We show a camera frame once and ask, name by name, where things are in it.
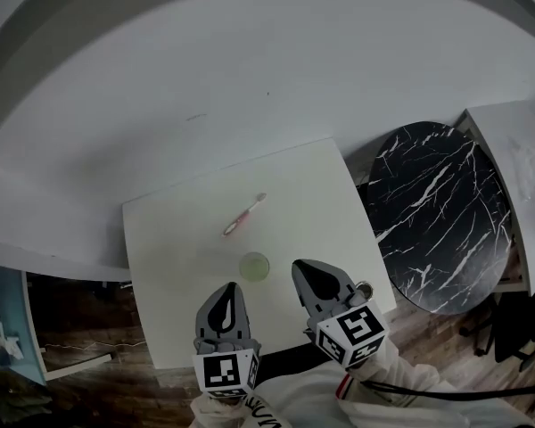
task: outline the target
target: white box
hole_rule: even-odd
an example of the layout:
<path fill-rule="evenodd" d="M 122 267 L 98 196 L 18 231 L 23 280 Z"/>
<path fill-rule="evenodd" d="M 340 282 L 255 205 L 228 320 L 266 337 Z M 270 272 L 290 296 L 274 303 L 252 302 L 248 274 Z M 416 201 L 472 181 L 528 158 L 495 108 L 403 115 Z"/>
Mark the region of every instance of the white box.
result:
<path fill-rule="evenodd" d="M 253 392 L 259 360 L 253 349 L 193 355 L 194 371 L 203 393 L 234 398 Z"/>
<path fill-rule="evenodd" d="M 375 354 L 389 327 L 373 300 L 317 324 L 316 344 L 347 368 Z"/>

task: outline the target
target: white sleeve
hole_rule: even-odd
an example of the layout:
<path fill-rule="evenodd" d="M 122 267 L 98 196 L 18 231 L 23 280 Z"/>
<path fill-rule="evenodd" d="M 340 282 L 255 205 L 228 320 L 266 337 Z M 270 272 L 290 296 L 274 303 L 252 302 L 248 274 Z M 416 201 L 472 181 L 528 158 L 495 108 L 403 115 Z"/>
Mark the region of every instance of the white sleeve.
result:
<path fill-rule="evenodd" d="M 460 402 L 370 391 L 360 382 L 390 383 L 416 391 L 456 391 L 455 387 L 440 377 L 435 367 L 411 366 L 404 358 L 400 358 L 399 350 L 388 338 L 363 366 L 350 371 L 350 376 L 353 382 L 348 389 L 340 388 L 337 398 L 357 427 L 404 427 L 412 423 L 419 423 L 423 427 L 534 426 L 529 417 L 502 399 Z"/>
<path fill-rule="evenodd" d="M 190 408 L 194 413 L 190 428 L 292 428 L 266 401 L 256 395 L 249 395 L 234 406 L 222 403 L 221 399 L 201 395 L 193 400 Z"/>

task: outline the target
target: floor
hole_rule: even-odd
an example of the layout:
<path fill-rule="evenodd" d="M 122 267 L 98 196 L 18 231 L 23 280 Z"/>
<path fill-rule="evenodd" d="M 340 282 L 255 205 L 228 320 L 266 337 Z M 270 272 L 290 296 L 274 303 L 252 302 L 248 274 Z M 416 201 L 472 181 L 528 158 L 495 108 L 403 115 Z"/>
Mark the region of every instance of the floor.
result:
<path fill-rule="evenodd" d="M 190 424 L 190 401 L 199 394 L 193 371 L 159 371 L 152 367 L 131 288 L 110 284 L 103 289 L 99 283 L 47 276 L 31 276 L 29 280 L 37 337 L 45 348 L 43 357 L 49 370 L 108 352 L 115 355 L 112 362 L 50 382 L 48 389 L 60 407 L 85 407 L 89 425 Z M 493 354 L 477 358 L 473 354 L 474 340 L 458 334 L 461 326 L 471 327 L 487 316 L 484 305 L 462 316 L 444 317 L 422 311 L 396 294 L 398 307 L 387 314 L 391 338 L 411 363 L 434 365 L 456 387 L 467 390 L 535 383 L 535 362 L 520 374 L 516 358 L 499 365 Z M 141 343 L 113 348 L 101 342 Z M 509 402 L 530 413 L 534 400 L 533 396 L 524 396 Z"/>

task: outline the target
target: round table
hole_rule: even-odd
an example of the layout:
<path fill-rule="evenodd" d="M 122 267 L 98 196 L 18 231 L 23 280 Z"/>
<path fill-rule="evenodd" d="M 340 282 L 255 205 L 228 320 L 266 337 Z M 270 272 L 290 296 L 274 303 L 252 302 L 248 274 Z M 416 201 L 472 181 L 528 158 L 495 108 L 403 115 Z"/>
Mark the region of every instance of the round table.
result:
<path fill-rule="evenodd" d="M 395 131 L 374 160 L 368 217 L 392 283 L 422 309 L 459 314 L 497 285 L 511 218 L 476 142 L 437 122 Z"/>

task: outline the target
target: white wall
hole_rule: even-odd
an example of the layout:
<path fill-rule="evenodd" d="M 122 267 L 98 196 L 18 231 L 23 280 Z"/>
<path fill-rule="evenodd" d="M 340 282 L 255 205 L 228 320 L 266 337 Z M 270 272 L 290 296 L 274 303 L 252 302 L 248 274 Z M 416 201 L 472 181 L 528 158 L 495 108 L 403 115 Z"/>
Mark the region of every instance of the white wall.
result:
<path fill-rule="evenodd" d="M 53 15 L 0 91 L 110 1 Z M 1 125 L 0 169 L 118 229 L 121 203 L 213 169 L 327 136 L 348 155 L 409 122 L 524 99 L 535 106 L 535 38 L 466 0 L 176 0 L 49 71 Z M 97 261 L 96 233 L 64 244 L 68 259 Z"/>
<path fill-rule="evenodd" d="M 1 266 L 127 280 L 122 229 L 109 222 L 0 169 Z"/>

